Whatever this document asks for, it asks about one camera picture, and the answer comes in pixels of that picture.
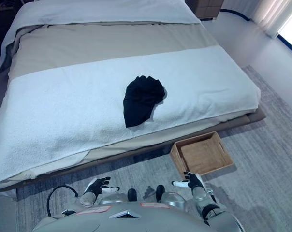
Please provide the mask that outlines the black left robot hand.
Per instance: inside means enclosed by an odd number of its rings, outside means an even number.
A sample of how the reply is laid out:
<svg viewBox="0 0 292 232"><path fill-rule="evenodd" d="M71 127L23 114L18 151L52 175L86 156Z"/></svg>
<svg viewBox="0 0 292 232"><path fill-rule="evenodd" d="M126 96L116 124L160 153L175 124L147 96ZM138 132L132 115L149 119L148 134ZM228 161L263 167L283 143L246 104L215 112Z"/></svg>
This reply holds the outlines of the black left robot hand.
<svg viewBox="0 0 292 232"><path fill-rule="evenodd" d="M111 177L104 177L104 178L94 178L90 181L90 183L87 185L83 195L85 195L86 193L92 193L94 194L96 197L99 194L102 193L115 193L118 192L120 190L120 187L115 186L115 187L109 187L109 181L110 181Z"/></svg>

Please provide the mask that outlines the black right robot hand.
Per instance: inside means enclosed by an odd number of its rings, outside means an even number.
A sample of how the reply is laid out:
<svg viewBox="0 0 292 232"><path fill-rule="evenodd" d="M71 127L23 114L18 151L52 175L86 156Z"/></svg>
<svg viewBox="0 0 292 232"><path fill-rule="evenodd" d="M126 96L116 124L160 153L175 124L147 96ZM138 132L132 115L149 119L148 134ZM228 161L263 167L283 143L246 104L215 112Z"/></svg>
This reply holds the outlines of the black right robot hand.
<svg viewBox="0 0 292 232"><path fill-rule="evenodd" d="M184 171L185 179L181 181L172 181L172 185L181 188L190 188L194 190L196 187L202 187L205 190L204 182L199 174Z"/></svg>

